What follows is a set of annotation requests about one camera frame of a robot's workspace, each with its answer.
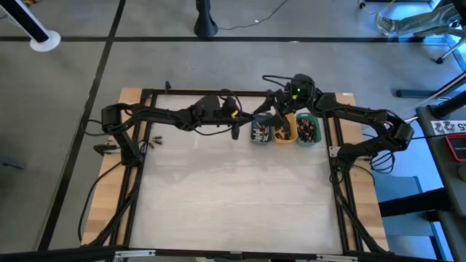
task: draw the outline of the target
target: white tabletop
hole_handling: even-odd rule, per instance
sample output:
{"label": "white tabletop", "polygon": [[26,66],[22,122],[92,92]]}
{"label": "white tabletop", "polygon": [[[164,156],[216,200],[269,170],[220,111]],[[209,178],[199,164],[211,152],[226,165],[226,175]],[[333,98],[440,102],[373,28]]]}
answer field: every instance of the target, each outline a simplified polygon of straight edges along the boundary
{"label": "white tabletop", "polygon": [[[200,98],[159,95],[156,107],[177,110]],[[264,101],[240,100],[245,112]],[[341,254],[321,133],[320,143],[305,148],[252,144],[250,124],[238,140],[154,124],[151,136],[161,135],[163,146],[146,156],[130,246]]]}

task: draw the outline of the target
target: green container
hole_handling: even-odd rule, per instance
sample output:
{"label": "green container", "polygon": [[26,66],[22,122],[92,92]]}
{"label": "green container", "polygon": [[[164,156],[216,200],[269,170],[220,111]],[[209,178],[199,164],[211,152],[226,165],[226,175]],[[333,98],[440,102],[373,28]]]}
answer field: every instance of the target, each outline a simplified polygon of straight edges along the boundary
{"label": "green container", "polygon": [[298,144],[300,146],[313,146],[316,143],[319,143],[320,140],[322,140],[322,135],[320,134],[319,121],[317,120],[317,118],[311,115],[311,113],[299,113],[296,115],[296,122],[299,122],[303,119],[307,119],[315,124],[315,139],[314,139],[315,142],[313,143],[304,142],[299,138],[299,136],[298,136],[298,139],[296,139],[296,141],[298,141]]}

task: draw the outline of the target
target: wire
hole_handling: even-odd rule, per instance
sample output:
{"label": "wire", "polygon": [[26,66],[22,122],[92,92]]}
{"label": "wire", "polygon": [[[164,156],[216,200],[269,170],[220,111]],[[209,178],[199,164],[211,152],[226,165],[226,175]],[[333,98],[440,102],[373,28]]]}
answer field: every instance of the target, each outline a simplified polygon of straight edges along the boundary
{"label": "wire", "polygon": [[[364,134],[364,133],[363,133],[363,135],[368,136],[370,138],[375,138],[374,135],[369,135],[369,134]],[[388,167],[380,167],[382,164],[385,164],[390,160],[391,160],[391,164]],[[395,168],[395,161],[396,161],[395,154],[390,151],[390,152],[384,154],[383,156],[381,156],[381,157],[379,157],[377,159],[375,159],[375,158],[371,159],[369,164],[371,166],[371,170],[379,172],[381,174],[387,175],[387,174],[390,174],[393,171],[393,169]]]}
{"label": "wire", "polygon": [[251,26],[258,25],[258,24],[264,22],[265,20],[268,20],[268,19],[272,18],[272,16],[275,15],[275,13],[276,13],[280,8],[282,8],[282,6],[283,6],[284,4],[286,4],[286,2],[288,2],[288,1],[289,1],[289,0],[283,1],[282,4],[280,4],[268,17],[266,17],[266,18],[264,18],[264,19],[262,19],[262,20],[259,20],[259,21],[255,22],[255,23],[252,23],[252,24],[250,24],[250,25],[236,25],[236,26],[233,26],[232,28],[222,28],[222,27],[219,27],[219,28],[220,28],[221,30],[230,31],[230,30],[234,30],[234,29],[236,29],[236,28],[248,28],[248,27],[251,27]]}
{"label": "wire", "polygon": [[79,128],[81,128],[81,131],[84,132],[84,134],[86,135],[89,135],[89,136],[102,136],[102,135],[108,135],[107,133],[98,133],[98,134],[93,134],[93,133],[89,133],[88,131],[86,131],[86,129],[84,128],[84,123],[89,123],[89,122],[92,122],[92,123],[97,123],[97,124],[100,124],[102,125],[102,122],[98,121],[98,120],[95,120],[95,119],[89,119],[87,120],[86,122],[82,122],[80,125],[79,125]]}
{"label": "wire", "polygon": [[81,236],[81,227],[82,227],[82,220],[84,218],[84,214],[86,213],[86,209],[87,209],[87,204],[89,204],[89,199],[90,199],[90,195],[92,194],[92,192],[94,191],[94,188],[95,186],[97,185],[97,183],[99,183],[99,181],[106,177],[108,174],[110,174],[111,171],[113,171],[115,168],[117,168],[118,166],[120,166],[122,162],[118,162],[116,163],[113,167],[110,167],[110,169],[108,169],[107,171],[105,171],[101,176],[99,176],[97,178],[96,181],[94,181],[94,183],[92,184],[92,186],[90,187],[90,190],[89,190],[89,193],[87,193],[87,198],[86,198],[86,202],[84,203],[84,207],[82,208],[82,211],[81,211],[81,216],[79,217],[79,222],[78,222],[78,239],[79,239],[79,242],[82,242],[82,236]]}
{"label": "wire", "polygon": [[203,133],[203,132],[200,132],[199,130],[196,129],[196,127],[193,127],[192,124],[188,123],[185,119],[183,119],[182,117],[180,116],[176,116],[176,115],[173,115],[174,117],[180,119],[185,125],[187,125],[190,129],[192,129],[193,131],[195,131],[196,133],[198,133],[199,135],[204,135],[204,136],[211,136],[211,135],[218,135],[218,134],[221,134],[221,133],[225,133],[225,132],[228,132],[232,129],[232,127],[228,128],[228,129],[225,129],[225,130],[222,130],[222,131],[218,131],[218,132],[213,132],[213,133]]}
{"label": "wire", "polygon": [[286,88],[286,86],[280,82],[277,82],[275,80],[271,80],[270,78],[276,78],[276,79],[287,79],[287,80],[293,80],[291,77],[284,77],[284,76],[274,76],[274,75],[265,75],[265,76],[262,76],[262,79],[265,80],[265,81],[268,81],[268,82],[271,82],[271,83],[274,83],[274,84],[278,84],[279,86],[283,87],[283,88]]}
{"label": "wire", "polygon": [[236,101],[237,101],[238,104],[240,105],[240,113],[241,113],[241,112],[242,112],[242,104],[241,104],[240,99],[233,93],[233,91],[231,91],[231,90],[229,90],[229,89],[223,88],[222,90],[220,90],[220,92],[222,92],[222,91],[227,91],[227,92],[229,92],[230,94],[232,94],[232,95],[234,96],[234,99],[236,99]]}
{"label": "wire", "polygon": [[417,121],[417,119],[417,115],[414,115],[413,117],[406,119],[405,122],[411,125],[414,121]]}
{"label": "wire", "polygon": [[361,166],[359,166],[359,165],[357,165],[357,164],[353,165],[353,167],[360,168],[360,169],[366,171],[369,175],[371,175],[372,181],[374,182],[374,186],[376,186],[376,178],[374,177],[374,175],[372,174],[371,171],[369,171],[369,170],[367,170],[367,168],[361,167]]}
{"label": "wire", "polygon": [[328,180],[330,181],[330,183],[332,183],[332,185],[333,184],[336,184],[336,185],[341,184],[341,182],[343,182],[343,175],[341,175],[341,178],[338,178],[338,173],[336,173],[335,176],[336,176],[336,179],[338,179],[338,180],[337,180],[337,182],[334,183],[333,174],[330,174],[330,176],[328,177]]}
{"label": "wire", "polygon": [[366,5],[364,4],[363,5],[363,11],[368,14],[368,15],[375,15],[376,13],[378,12],[381,12],[383,10],[385,10],[386,8],[388,8],[389,6],[391,6],[396,0],[392,0],[390,3],[386,4],[384,7],[382,7],[381,9],[375,11],[375,12],[369,12],[367,9],[366,9]]}

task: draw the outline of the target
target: sticker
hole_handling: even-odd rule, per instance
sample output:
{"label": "sticker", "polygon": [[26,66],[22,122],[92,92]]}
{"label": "sticker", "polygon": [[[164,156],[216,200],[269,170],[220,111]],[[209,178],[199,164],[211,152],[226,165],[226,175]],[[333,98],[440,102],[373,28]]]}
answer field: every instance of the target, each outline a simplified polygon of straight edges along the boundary
{"label": "sticker", "polygon": [[431,121],[436,135],[448,135],[458,132],[466,132],[466,121]]}

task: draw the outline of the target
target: black cable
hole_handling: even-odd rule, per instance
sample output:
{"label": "black cable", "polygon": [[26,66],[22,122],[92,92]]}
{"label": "black cable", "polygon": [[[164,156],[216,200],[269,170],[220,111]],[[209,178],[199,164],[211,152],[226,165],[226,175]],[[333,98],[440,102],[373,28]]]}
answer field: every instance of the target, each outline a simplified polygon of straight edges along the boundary
{"label": "black cable", "polygon": [[233,26],[232,28],[222,28],[222,27],[219,27],[221,30],[227,30],[227,31],[230,31],[230,30],[234,30],[236,28],[248,28],[248,27],[251,27],[251,26],[255,26],[255,25],[258,25],[262,22],[264,22],[265,20],[268,20],[270,18],[272,18],[273,15],[275,15],[275,13],[280,9],[282,8],[282,6],[284,4],[286,4],[286,2],[289,1],[289,0],[285,0],[282,2],[282,4],[280,4],[280,6],[278,6],[268,17],[262,19],[262,20],[259,20],[257,23],[252,23],[250,25],[236,25],[236,26]]}
{"label": "black cable", "polygon": [[222,90],[220,90],[220,95],[218,95],[221,99],[224,99],[221,97],[221,92],[222,91],[227,91],[229,92],[233,97],[234,99],[236,99],[236,101],[238,102],[238,104],[240,105],[240,113],[242,112],[242,104],[241,104],[241,101],[240,99],[233,93],[233,91],[229,90],[229,89],[226,89],[226,88],[223,88]]}
{"label": "black cable", "polygon": [[287,80],[293,80],[293,78],[291,77],[285,77],[285,76],[274,76],[274,75],[265,75],[265,76],[262,76],[262,79],[267,81],[267,82],[271,82],[271,83],[274,83],[274,84],[278,84],[279,86],[283,87],[283,88],[286,88],[286,86],[280,82],[277,82],[275,80],[271,80],[271,78],[276,78],[276,79],[287,79]]}
{"label": "black cable", "polygon": [[[89,123],[89,122],[93,122],[93,123],[97,123],[97,124],[102,125],[102,122],[100,122],[100,121],[98,121],[98,120],[94,120],[94,119],[89,119],[89,120],[87,120],[87,122],[85,122],[85,123],[87,124],[87,123]],[[82,122],[82,123],[79,125],[79,128],[81,128],[81,131],[84,132],[84,134],[89,135],[89,136],[102,136],[102,135],[108,135],[107,133],[97,133],[97,134],[89,133],[89,132],[86,131],[86,129],[84,128],[84,122]]]}
{"label": "black cable", "polygon": [[369,170],[367,170],[367,168],[361,167],[361,166],[359,166],[359,165],[357,165],[357,164],[355,164],[353,167],[360,168],[360,169],[366,171],[369,175],[371,175],[372,181],[374,182],[374,186],[376,186],[376,178],[374,177],[374,175],[372,175],[372,172],[371,172],[371,171],[369,171]]}
{"label": "black cable", "polygon": [[94,191],[94,188],[95,186],[97,185],[97,183],[99,183],[99,181],[106,177],[111,171],[113,171],[115,168],[117,168],[118,166],[120,166],[122,162],[118,162],[116,163],[113,167],[110,167],[110,169],[108,169],[107,171],[105,171],[101,176],[99,176],[97,178],[97,180],[94,181],[94,183],[92,184],[92,186],[90,187],[90,190],[89,190],[89,193],[87,193],[87,198],[86,198],[86,202],[84,203],[84,207],[82,208],[82,211],[81,211],[81,216],[79,217],[79,222],[78,222],[78,239],[79,239],[79,242],[82,242],[82,236],[81,236],[81,227],[82,227],[82,220],[84,219],[84,214],[86,213],[86,209],[87,209],[87,204],[89,204],[89,200],[90,200],[90,195],[92,194],[92,192]]}
{"label": "black cable", "polygon": [[341,182],[343,182],[343,175],[341,176],[341,178],[339,178],[338,173],[336,173],[335,177],[337,179],[337,182],[333,181],[333,174],[330,174],[330,176],[328,177],[328,181],[330,181],[330,183],[332,183],[332,185],[333,184],[339,185],[339,184],[341,184]]}
{"label": "black cable", "polygon": [[225,133],[225,132],[228,132],[232,129],[232,127],[228,128],[228,129],[225,129],[225,130],[222,130],[222,131],[218,131],[218,132],[213,132],[213,133],[203,133],[203,132],[200,132],[199,130],[196,129],[196,127],[193,127],[192,124],[188,123],[185,119],[183,119],[182,117],[179,117],[179,116],[176,116],[176,115],[173,115],[174,117],[180,119],[185,125],[187,125],[189,128],[191,128],[193,131],[195,131],[196,133],[198,133],[199,135],[204,135],[204,136],[211,136],[211,135],[218,135],[218,134],[221,134],[221,133]]}
{"label": "black cable", "polygon": [[[369,134],[364,134],[364,133],[363,133],[363,135],[368,136],[370,138],[375,138],[374,135],[369,135]],[[390,160],[391,160],[391,164],[389,166],[379,167],[380,165],[385,164],[386,162],[388,162]],[[388,153],[384,154],[383,156],[381,156],[381,157],[379,157],[377,159],[375,159],[375,158],[371,159],[369,164],[371,166],[371,170],[379,172],[381,174],[387,175],[387,174],[390,174],[393,171],[393,169],[395,168],[395,161],[396,161],[395,154],[393,152],[388,152]]]}

